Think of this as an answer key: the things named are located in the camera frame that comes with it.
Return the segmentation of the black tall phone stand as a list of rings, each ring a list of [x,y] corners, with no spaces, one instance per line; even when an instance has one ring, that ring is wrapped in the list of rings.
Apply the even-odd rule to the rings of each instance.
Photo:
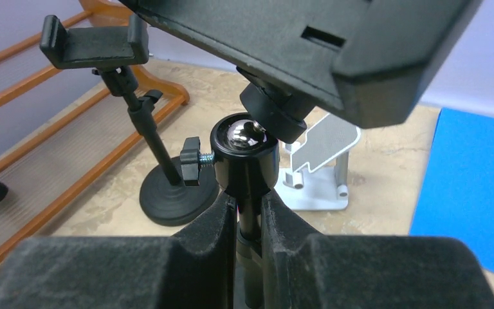
[[[214,169],[236,210],[234,262],[244,301],[266,308],[261,206],[278,142],[320,107],[363,129],[402,124],[479,1],[125,1],[149,23],[237,66],[244,113],[210,135]]]

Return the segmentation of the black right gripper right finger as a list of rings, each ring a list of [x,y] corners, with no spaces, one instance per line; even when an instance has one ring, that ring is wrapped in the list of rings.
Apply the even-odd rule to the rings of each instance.
[[[274,192],[261,210],[266,308],[494,308],[457,239],[325,235]]]

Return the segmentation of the black round-base phone stand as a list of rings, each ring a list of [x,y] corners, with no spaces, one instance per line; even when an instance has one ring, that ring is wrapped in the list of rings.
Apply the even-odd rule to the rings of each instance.
[[[134,93],[138,81],[131,67],[148,62],[148,44],[147,25],[137,15],[131,15],[126,26],[72,29],[66,29],[57,16],[48,15],[39,48],[57,69],[90,68],[112,96],[124,99],[133,126],[158,161],[142,183],[140,207],[153,222],[175,227],[190,223],[211,206],[219,189],[214,172],[207,167],[201,170],[199,187],[185,186],[179,157],[170,157],[152,115],[163,93],[156,89],[140,97]]]

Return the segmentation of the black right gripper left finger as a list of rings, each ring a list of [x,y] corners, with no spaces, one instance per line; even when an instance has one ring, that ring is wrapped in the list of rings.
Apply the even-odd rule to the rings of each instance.
[[[0,308],[231,308],[235,201],[167,237],[33,237],[0,268]]]

